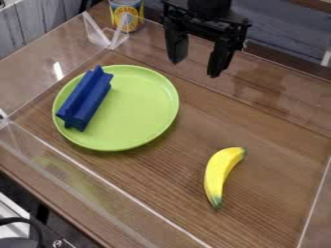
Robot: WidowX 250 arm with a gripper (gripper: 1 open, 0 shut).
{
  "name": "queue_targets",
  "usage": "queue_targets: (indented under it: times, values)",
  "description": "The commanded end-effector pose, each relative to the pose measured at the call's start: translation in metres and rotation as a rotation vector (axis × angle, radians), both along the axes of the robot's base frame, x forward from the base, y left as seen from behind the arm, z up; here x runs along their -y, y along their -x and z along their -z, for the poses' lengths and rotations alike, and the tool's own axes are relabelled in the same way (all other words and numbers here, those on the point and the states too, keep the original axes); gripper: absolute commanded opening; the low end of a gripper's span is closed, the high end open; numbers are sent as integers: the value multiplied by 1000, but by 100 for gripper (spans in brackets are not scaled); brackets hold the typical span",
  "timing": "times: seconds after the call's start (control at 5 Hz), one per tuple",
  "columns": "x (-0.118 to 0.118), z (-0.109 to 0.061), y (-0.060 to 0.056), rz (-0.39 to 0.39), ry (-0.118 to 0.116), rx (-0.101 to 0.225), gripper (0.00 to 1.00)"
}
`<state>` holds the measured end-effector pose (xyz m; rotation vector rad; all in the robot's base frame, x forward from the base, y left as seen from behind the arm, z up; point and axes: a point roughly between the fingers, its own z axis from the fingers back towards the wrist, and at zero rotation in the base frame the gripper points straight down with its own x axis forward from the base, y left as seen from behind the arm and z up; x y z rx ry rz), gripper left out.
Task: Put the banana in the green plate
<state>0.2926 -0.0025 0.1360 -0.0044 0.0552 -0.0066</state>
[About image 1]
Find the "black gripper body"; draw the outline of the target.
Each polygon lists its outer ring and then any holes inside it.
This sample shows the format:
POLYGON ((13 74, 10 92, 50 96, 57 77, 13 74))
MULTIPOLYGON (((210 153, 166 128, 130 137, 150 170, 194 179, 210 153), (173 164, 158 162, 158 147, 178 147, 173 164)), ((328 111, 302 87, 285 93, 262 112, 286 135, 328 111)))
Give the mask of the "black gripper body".
POLYGON ((163 19, 205 39, 227 38, 233 49, 245 46, 250 19, 231 9, 231 0, 162 0, 163 19))

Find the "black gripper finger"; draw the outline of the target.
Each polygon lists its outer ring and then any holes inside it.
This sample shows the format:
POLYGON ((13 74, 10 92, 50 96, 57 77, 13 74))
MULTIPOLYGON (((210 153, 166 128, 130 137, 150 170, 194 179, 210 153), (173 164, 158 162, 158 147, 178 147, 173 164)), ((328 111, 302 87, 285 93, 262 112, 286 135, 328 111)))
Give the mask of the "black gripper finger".
POLYGON ((230 45, 230 40, 227 38, 219 38, 215 42, 209 60, 207 75, 211 78, 217 78, 222 71, 229 68, 233 54, 234 50, 230 45))
POLYGON ((174 64, 178 64, 187 58, 187 31, 178 23, 167 20, 165 22, 165 36, 169 58, 174 64))

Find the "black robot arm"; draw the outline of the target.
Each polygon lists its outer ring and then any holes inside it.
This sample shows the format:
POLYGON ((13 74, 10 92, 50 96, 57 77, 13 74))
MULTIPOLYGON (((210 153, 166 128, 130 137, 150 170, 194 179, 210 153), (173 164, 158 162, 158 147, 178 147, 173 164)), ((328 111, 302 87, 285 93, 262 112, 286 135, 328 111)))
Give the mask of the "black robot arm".
POLYGON ((167 55, 174 64, 187 58, 189 36, 214 43, 207 75, 217 78, 245 47, 251 21, 231 10, 231 0, 162 0, 167 55))

